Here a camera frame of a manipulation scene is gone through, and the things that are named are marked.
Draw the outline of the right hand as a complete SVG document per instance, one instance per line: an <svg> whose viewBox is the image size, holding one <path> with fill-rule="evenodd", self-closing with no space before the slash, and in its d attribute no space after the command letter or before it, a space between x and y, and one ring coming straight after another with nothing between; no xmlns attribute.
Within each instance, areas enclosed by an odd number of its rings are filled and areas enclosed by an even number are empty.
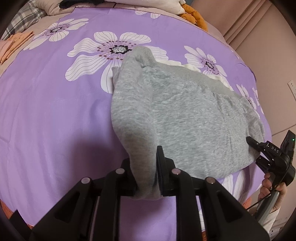
<svg viewBox="0 0 296 241"><path fill-rule="evenodd" d="M266 173L264 175L264 179L262 180L262 187L260 188L260 192L258 195L258 201L260 201L262 198L264 198L265 196L267 196L272 188L272 182L269 180L271 174L270 173ZM270 213L277 211L278 209L280 209L281 204L287 194L287 186L284 182L281 182L277 188L276 191L278 191L279 197L276 201L276 203L274 204L273 208L271 209Z"/></svg>

